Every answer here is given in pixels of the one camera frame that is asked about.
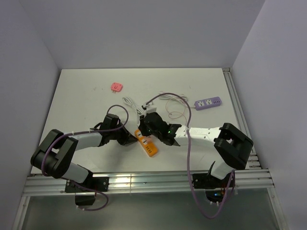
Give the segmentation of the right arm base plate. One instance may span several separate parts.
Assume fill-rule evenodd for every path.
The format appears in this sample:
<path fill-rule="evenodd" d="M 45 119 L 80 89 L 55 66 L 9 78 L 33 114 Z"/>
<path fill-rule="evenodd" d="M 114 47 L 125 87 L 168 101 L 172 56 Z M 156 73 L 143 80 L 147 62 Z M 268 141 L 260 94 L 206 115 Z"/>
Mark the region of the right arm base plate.
<path fill-rule="evenodd" d="M 224 179 L 218 179 L 207 173 L 194 173 L 192 175 L 192 185 L 195 189 L 216 189 L 226 188 L 231 173 Z"/>

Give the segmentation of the aluminium mounting rail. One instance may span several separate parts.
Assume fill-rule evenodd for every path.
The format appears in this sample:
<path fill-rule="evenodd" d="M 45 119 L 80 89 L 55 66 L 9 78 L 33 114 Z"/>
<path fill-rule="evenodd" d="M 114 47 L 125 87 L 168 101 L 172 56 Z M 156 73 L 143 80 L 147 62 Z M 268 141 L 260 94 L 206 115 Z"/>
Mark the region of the aluminium mounting rail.
<path fill-rule="evenodd" d="M 255 154 L 249 158 L 251 169 L 235 172 L 236 189 L 273 188 L 268 169 L 262 169 Z M 187 192 L 190 191 L 185 171 L 95 173 L 94 177 L 108 179 L 103 184 L 106 194 Z M 27 177 L 22 196 L 87 195 L 89 191 L 75 187 L 63 179 L 32 174 Z"/>

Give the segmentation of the pink plug adapter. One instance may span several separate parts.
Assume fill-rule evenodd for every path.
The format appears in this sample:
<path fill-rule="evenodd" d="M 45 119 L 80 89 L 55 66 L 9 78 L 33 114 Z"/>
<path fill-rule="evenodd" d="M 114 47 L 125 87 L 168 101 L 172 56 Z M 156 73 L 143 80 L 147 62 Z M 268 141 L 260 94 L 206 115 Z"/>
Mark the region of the pink plug adapter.
<path fill-rule="evenodd" d="M 113 93 L 121 92 L 123 89 L 123 85 L 121 83 L 114 82 L 111 84 L 110 89 Z"/>

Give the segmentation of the purple power strip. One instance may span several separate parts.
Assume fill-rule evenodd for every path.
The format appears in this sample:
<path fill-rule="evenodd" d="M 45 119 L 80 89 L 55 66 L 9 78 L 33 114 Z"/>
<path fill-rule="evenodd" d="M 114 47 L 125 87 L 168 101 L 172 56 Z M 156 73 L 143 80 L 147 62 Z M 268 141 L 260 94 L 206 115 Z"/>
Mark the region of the purple power strip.
<path fill-rule="evenodd" d="M 212 97 L 207 99 L 198 100 L 194 103 L 195 109 L 197 111 L 218 107 L 222 104 L 220 97 Z"/>

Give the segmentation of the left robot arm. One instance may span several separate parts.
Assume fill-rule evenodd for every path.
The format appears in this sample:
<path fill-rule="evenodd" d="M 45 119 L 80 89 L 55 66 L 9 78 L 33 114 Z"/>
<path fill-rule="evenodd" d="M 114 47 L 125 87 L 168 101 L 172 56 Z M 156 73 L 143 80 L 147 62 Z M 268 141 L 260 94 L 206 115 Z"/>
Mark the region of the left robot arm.
<path fill-rule="evenodd" d="M 103 122 L 88 132 L 64 134 L 57 129 L 51 130 L 32 155 L 30 163 L 48 176 L 74 181 L 82 191 L 89 191 L 94 185 L 93 173 L 72 163 L 74 153 L 85 148 L 104 146 L 111 140 L 122 146 L 138 141 L 117 115 L 107 114 Z"/>

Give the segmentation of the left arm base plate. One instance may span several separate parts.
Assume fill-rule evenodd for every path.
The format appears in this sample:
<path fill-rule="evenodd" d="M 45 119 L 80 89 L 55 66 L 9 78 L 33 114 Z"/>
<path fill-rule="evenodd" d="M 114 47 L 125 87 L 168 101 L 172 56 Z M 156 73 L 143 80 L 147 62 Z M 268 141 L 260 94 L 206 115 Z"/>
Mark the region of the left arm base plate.
<path fill-rule="evenodd" d="M 92 177 L 86 179 L 83 183 L 67 181 L 65 193 L 82 193 L 82 192 L 107 192 L 109 177 Z"/>

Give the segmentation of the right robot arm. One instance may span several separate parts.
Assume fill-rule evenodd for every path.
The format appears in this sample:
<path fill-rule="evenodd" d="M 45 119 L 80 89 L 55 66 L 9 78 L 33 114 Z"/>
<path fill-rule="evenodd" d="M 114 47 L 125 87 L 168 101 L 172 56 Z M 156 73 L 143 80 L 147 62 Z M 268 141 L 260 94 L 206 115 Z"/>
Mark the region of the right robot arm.
<path fill-rule="evenodd" d="M 253 141 L 230 123 L 221 127 L 196 128 L 168 124 L 157 112 L 140 117 L 139 130 L 143 136 L 154 136 L 168 146 L 194 146 L 215 149 L 220 160 L 211 164 L 208 183 L 217 187 L 232 170 L 246 168 Z"/>

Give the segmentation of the orange power strip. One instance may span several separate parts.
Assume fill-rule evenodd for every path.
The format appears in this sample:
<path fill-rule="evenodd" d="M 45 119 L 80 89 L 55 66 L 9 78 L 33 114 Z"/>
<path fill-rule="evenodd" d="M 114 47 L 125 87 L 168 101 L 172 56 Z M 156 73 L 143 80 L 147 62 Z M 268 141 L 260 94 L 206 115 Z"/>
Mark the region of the orange power strip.
<path fill-rule="evenodd" d="M 135 130 L 134 135 L 149 157 L 152 158 L 158 153 L 158 148 L 154 142 L 151 139 L 146 139 L 146 137 L 141 134 L 140 130 Z"/>

